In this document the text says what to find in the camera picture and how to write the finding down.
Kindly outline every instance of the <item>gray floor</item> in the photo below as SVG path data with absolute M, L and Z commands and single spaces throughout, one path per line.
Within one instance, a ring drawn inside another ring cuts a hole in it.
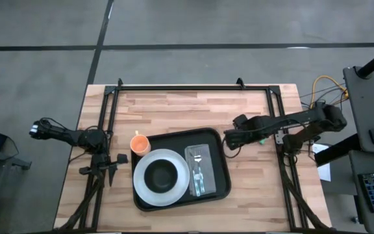
M 0 0 L 0 46 L 95 45 L 107 0 Z M 374 42 L 374 0 L 170 1 L 115 0 L 105 44 Z M 74 128 L 93 51 L 0 52 L 0 132 L 17 142 L 18 157 L 32 160 L 14 170 L 0 204 L 0 233 L 51 229 L 70 147 L 28 136 L 31 123 L 52 117 Z M 116 83 L 296 83 L 311 93 L 318 75 L 342 83 L 342 69 L 363 65 L 371 48 L 103 51 L 95 84 Z M 320 81 L 318 90 L 330 87 Z M 325 97 L 332 101 L 339 91 Z M 302 99 L 309 102 L 309 96 Z M 336 143 L 355 132 L 349 125 L 326 134 Z M 353 197 L 326 193 L 332 224 L 352 224 Z

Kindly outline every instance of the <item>wooden table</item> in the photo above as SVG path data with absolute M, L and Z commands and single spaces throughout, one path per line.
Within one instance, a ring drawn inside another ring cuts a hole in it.
M 79 129 L 97 125 L 104 87 L 88 87 Z M 286 114 L 302 110 L 296 85 L 281 84 L 280 90 Z M 276 100 L 274 106 L 278 115 Z M 115 157 L 118 153 L 126 153 L 131 159 L 129 141 L 135 130 L 144 135 L 157 135 L 213 127 L 223 134 L 224 130 L 232 129 L 233 118 L 243 113 L 248 117 L 269 115 L 266 93 L 231 90 L 121 91 L 110 154 Z M 74 148 L 71 156 L 81 153 L 82 149 Z M 98 231 L 288 231 L 273 138 L 267 139 L 264 145 L 244 146 L 239 156 L 227 159 L 227 162 L 232 190 L 226 198 L 149 213 L 138 210 L 133 202 L 131 164 L 119 166 L 112 187 L 107 183 L 105 185 Z M 64 224 L 82 201 L 87 176 L 80 175 L 79 168 L 89 163 L 90 156 L 83 156 L 69 165 L 55 227 Z M 330 226 L 315 163 L 302 153 L 298 156 L 297 169 L 305 200 L 322 222 Z M 299 224 L 295 200 L 293 209 Z

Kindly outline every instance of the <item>orange cup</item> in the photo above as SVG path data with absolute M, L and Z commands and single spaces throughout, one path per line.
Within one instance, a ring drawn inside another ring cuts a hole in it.
M 138 156 L 144 156 L 151 151 L 149 140 L 144 135 L 136 135 L 131 139 L 131 150 Z

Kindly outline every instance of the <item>black bowl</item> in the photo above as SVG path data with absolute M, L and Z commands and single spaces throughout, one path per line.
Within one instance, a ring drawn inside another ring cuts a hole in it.
M 177 182 L 177 177 L 174 164 L 165 159 L 153 161 L 143 175 L 147 187 L 156 193 L 165 193 L 172 189 Z

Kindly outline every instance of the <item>white paper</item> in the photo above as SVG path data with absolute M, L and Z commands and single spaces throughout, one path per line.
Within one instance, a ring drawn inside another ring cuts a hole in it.
M 328 146 L 324 146 L 322 144 L 313 144 L 312 145 L 312 151 L 314 153 L 318 153 L 320 151 L 323 151 L 327 149 Z M 331 181 L 331 173 L 330 173 L 330 163 L 324 164 L 323 166 L 320 166 L 318 169 L 318 175 L 319 178 L 324 181 Z

